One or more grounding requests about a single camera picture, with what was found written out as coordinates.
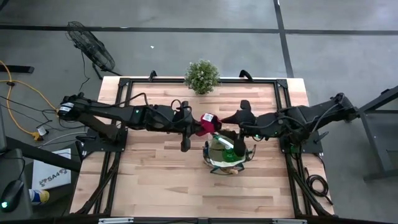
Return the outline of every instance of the yellow extension cord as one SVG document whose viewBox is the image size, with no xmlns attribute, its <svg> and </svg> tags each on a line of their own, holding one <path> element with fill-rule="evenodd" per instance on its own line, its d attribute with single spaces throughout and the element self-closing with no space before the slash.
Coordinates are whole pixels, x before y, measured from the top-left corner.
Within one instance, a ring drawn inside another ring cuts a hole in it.
<svg viewBox="0 0 398 224">
<path fill-rule="evenodd" d="M 39 90 L 36 90 L 34 87 L 32 87 L 32 86 L 30 86 L 29 84 L 26 84 L 26 83 L 24 83 L 24 82 L 22 82 L 22 81 L 19 81 L 19 80 L 12 80 L 11 73 L 10 73 L 10 71 L 8 70 L 7 65 L 4 64 L 1 60 L 0 60 L 0 63 L 6 68 L 7 73 L 8 73 L 8 77 L 9 77 L 9 80 L 0 80 L 0 82 L 16 82 L 16 83 L 23 84 L 23 85 L 29 87 L 31 90 L 34 90 L 35 92 L 37 92 L 37 93 L 38 93 L 38 94 L 51 106 L 51 108 L 54 109 L 54 111 L 57 110 L 57 109 L 53 106 L 53 104 L 51 104 L 51 103 L 49 102 L 49 100 L 46 99 L 46 97 L 44 97 L 44 95 L 43 95 Z M 8 99 L 8 100 L 7 100 L 7 107 L 8 107 L 8 113 L 10 114 L 11 119 L 13 120 L 13 122 L 15 123 L 15 125 L 16 125 L 21 131 L 23 131 L 23 132 L 25 132 L 25 133 L 27 133 L 27 134 L 30 134 L 31 136 L 34 137 L 34 139 L 35 139 L 36 141 L 39 141 L 40 138 L 41 138 L 39 132 L 37 132 L 37 131 L 35 131 L 35 132 L 27 131 L 26 129 L 24 129 L 23 127 L 21 127 L 21 126 L 19 125 L 19 123 L 16 121 L 16 119 L 15 119 L 14 116 L 12 115 L 11 110 L 10 110 L 10 105 L 9 105 L 9 99 L 10 99 L 10 96 L 11 96 L 11 90 L 12 90 L 12 86 L 9 87 L 9 89 L 8 89 L 8 94 L 7 94 L 7 99 Z"/>
</svg>

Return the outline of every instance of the computer mouse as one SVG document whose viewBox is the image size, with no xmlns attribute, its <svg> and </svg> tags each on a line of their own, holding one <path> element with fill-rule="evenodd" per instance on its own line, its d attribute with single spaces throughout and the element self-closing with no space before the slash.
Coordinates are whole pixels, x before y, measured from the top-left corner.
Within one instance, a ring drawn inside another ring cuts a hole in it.
<svg viewBox="0 0 398 224">
<path fill-rule="evenodd" d="M 14 211 L 18 207 L 23 188 L 24 183 L 19 179 L 8 183 L 0 197 L 0 210 L 3 212 Z"/>
</svg>

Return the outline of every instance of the fan stand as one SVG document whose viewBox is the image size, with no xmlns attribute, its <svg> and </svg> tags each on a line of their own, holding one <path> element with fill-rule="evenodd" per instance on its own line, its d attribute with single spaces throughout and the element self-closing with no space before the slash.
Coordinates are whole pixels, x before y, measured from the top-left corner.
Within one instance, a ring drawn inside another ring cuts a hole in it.
<svg viewBox="0 0 398 224">
<path fill-rule="evenodd" d="M 95 65 L 94 62 L 93 62 L 93 68 L 94 68 L 95 73 L 97 73 L 98 78 L 99 78 L 100 80 L 102 80 L 103 77 L 100 75 L 100 73 L 99 73 L 99 71 L 97 70 L 96 65 Z M 102 72 L 110 72 L 110 73 L 113 73 L 113 74 L 115 74 L 115 75 L 117 75 L 117 76 L 122 76 L 122 75 L 120 75 L 119 73 L 114 72 L 114 71 L 110 71 L 110 70 L 101 69 L 101 71 L 102 71 Z"/>
</svg>

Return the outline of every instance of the metal stand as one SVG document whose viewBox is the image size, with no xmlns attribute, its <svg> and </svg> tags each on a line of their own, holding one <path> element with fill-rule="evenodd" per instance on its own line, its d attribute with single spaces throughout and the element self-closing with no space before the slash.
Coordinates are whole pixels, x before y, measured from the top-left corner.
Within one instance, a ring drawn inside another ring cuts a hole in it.
<svg viewBox="0 0 398 224">
<path fill-rule="evenodd" d="M 82 139 L 85 143 L 85 151 L 88 152 L 123 152 L 126 147 L 127 130 L 119 129 L 120 141 L 106 142 L 101 139 L 101 136 L 94 130 L 87 131 L 87 137 Z"/>
<path fill-rule="evenodd" d="M 369 143 L 377 153 L 382 169 L 379 173 L 364 176 L 365 181 L 398 176 L 398 169 L 394 167 L 389 157 L 389 152 L 397 150 L 398 111 L 377 110 L 396 98 L 398 98 L 398 86 L 382 92 L 379 97 L 359 109 L 358 113 Z"/>
<path fill-rule="evenodd" d="M 152 71 L 151 76 L 149 78 L 142 77 L 142 78 L 121 78 L 119 80 L 119 85 L 118 85 L 118 92 L 116 95 L 116 102 L 119 103 L 121 101 L 121 94 L 123 88 L 126 86 L 127 87 L 127 94 L 126 94 L 126 100 L 131 97 L 132 93 L 132 88 L 134 83 L 183 83 L 184 78 L 156 78 L 156 72 Z M 281 110 L 282 109 L 282 99 L 280 95 L 280 88 L 283 89 L 284 93 L 284 98 L 286 102 L 286 106 L 290 107 L 291 102 L 290 102 L 290 96 L 289 96 L 289 91 L 288 91 L 288 86 L 287 82 L 284 79 L 266 79 L 266 80 L 255 80 L 251 77 L 251 75 L 245 71 L 242 70 L 240 75 L 240 78 L 221 78 L 219 80 L 220 83 L 252 83 L 253 85 L 255 84 L 270 84 L 274 87 L 274 93 L 275 93 L 275 98 L 277 102 L 277 109 Z M 301 160 L 301 153 L 297 154 L 297 165 L 298 165 L 298 170 L 296 170 L 292 164 L 292 155 L 289 153 L 285 154 L 286 158 L 286 163 L 287 163 L 287 170 L 288 170 L 288 176 L 289 176 L 289 184 L 290 184 L 290 191 L 292 194 L 292 203 L 295 211 L 295 215 L 301 215 L 302 212 L 300 211 L 299 207 L 299 200 L 297 196 L 297 191 L 295 187 L 295 182 L 298 183 L 298 185 L 301 187 L 303 191 L 303 197 L 305 200 L 305 213 L 307 215 L 312 214 L 311 211 L 311 206 L 315 209 L 315 211 L 319 215 L 325 215 L 325 216 L 331 216 L 326 210 L 322 208 L 322 206 L 317 202 L 315 197 L 311 194 L 310 189 L 307 187 L 305 184 L 305 179 L 304 179 L 304 170 L 303 170 L 303 164 Z M 109 194 L 108 194 L 108 199 L 106 202 L 106 207 L 104 209 L 103 213 L 109 214 L 112 209 L 112 204 L 113 204 L 113 196 L 114 196 L 114 191 L 115 191 L 115 186 L 116 186 L 116 179 L 117 179 L 117 174 L 118 174 L 118 167 L 120 163 L 120 157 L 121 157 L 121 152 L 117 152 L 115 154 L 115 159 L 113 161 L 113 164 L 108 170 L 109 166 L 109 158 L 110 158 L 110 152 L 105 153 L 104 157 L 104 162 L 103 162 L 103 167 L 101 171 L 101 177 L 99 181 L 99 186 L 95 190 L 94 194 L 90 197 L 89 201 L 85 203 L 83 208 L 79 210 L 77 213 L 84 214 L 88 213 L 91 209 L 91 207 L 94 205 L 94 213 L 99 213 L 101 210 L 101 202 L 102 202 L 102 194 L 105 185 L 111 181 L 110 183 L 110 188 L 109 188 Z"/>
<path fill-rule="evenodd" d="M 31 146 L 30 144 L 23 143 L 13 138 L 6 137 L 6 139 L 7 150 L 20 149 L 24 157 L 35 159 L 37 161 L 42 161 L 46 164 L 65 168 L 71 171 L 80 172 L 81 162 L 67 159 L 63 156 L 59 156 L 52 152 L 39 149 L 37 147 Z"/>
<path fill-rule="evenodd" d="M 95 71 L 95 73 L 97 74 L 98 78 L 99 78 L 100 80 L 102 80 L 103 77 L 100 75 L 100 73 L 99 73 L 99 71 L 98 71 L 96 65 L 94 64 L 94 62 L 93 62 L 92 65 L 93 65 L 94 71 Z M 120 76 L 120 77 L 122 76 L 121 74 L 119 74 L 119 73 L 117 73 L 117 72 L 114 72 L 114 71 L 103 70 L 103 69 L 101 69 L 101 71 L 102 71 L 102 72 L 110 72 L 110 73 L 113 73 L 113 74 L 115 74 L 115 75 L 117 75 L 117 76 Z"/>
<path fill-rule="evenodd" d="M 279 138 L 280 150 L 282 153 L 323 153 L 322 144 L 320 142 L 321 138 L 322 136 L 319 135 L 318 131 L 315 131 L 299 149 L 298 147 L 292 147 L 290 145 L 289 137 L 283 136 Z"/>
<path fill-rule="evenodd" d="M 20 66 L 20 65 L 7 65 L 8 70 L 11 73 L 29 73 L 32 74 L 35 70 L 32 66 Z M 4 66 L 0 66 L 0 72 L 7 72 Z"/>
</svg>

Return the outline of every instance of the fan grille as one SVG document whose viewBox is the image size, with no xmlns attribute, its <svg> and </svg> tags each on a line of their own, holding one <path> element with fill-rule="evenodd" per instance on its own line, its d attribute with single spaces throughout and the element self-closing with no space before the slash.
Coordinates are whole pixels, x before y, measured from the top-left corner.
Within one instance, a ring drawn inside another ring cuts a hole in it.
<svg viewBox="0 0 398 224">
<path fill-rule="evenodd" d="M 80 22 L 68 22 L 68 34 L 75 47 L 80 49 L 100 69 L 112 71 L 115 62 L 104 44 Z"/>
</svg>

